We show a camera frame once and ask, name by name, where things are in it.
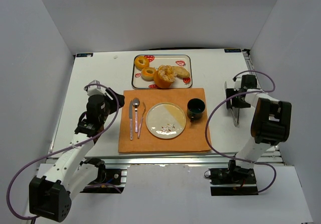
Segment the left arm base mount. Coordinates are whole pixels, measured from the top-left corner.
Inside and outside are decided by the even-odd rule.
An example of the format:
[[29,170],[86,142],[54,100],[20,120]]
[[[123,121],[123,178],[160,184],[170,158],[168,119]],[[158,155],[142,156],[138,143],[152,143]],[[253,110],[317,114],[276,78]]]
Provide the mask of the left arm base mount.
[[124,177],[123,170],[119,168],[107,168],[105,162],[99,158],[87,158],[80,162],[82,167],[84,164],[89,164],[97,169],[97,177],[91,181],[81,193],[96,193],[96,194],[121,194],[124,183],[121,179]]

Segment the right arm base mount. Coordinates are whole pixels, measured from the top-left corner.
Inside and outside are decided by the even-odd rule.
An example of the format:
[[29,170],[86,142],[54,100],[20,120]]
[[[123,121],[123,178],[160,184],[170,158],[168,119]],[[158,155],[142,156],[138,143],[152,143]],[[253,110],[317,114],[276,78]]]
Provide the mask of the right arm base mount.
[[210,180],[212,196],[258,195],[253,168],[241,168],[235,160],[230,160],[227,168],[208,169],[204,177]]

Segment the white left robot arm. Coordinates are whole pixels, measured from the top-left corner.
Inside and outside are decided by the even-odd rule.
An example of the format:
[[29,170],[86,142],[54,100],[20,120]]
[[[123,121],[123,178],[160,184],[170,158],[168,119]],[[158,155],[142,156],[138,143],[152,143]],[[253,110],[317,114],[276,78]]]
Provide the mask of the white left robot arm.
[[94,147],[107,117],[125,104],[124,95],[110,88],[87,88],[86,111],[78,120],[69,149],[63,151],[55,164],[29,184],[29,211],[40,217],[62,222],[68,215],[72,200],[85,188],[98,187],[107,179],[104,161],[85,158]]

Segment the large orange swirl bread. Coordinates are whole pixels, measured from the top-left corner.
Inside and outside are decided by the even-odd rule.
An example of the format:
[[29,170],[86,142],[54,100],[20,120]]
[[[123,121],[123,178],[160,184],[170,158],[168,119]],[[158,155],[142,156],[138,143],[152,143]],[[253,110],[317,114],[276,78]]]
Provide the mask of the large orange swirl bread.
[[155,84],[162,89],[169,88],[176,80],[176,73],[172,66],[169,65],[161,65],[154,77],[153,80]]

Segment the metal serving tongs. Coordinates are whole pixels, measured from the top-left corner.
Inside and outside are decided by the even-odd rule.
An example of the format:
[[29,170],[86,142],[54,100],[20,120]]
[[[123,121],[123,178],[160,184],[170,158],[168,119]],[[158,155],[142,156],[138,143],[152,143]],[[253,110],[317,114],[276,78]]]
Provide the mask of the metal serving tongs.
[[[229,98],[238,93],[237,89],[229,88],[226,81],[224,83],[224,89],[225,89],[226,98]],[[233,106],[232,99],[226,102],[226,108],[231,112],[234,126],[238,127],[239,117],[240,117],[240,108]]]

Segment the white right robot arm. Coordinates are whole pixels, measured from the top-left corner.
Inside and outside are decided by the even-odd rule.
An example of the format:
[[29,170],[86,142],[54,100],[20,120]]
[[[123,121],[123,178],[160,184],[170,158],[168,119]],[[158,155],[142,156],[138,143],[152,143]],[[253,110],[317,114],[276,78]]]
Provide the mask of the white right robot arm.
[[258,88],[255,75],[246,74],[233,78],[233,88],[225,85],[226,108],[230,110],[234,126],[239,125],[240,110],[254,107],[250,127],[251,138],[229,161],[229,173],[249,175],[254,163],[272,146],[286,142],[290,133],[292,105],[270,97]]

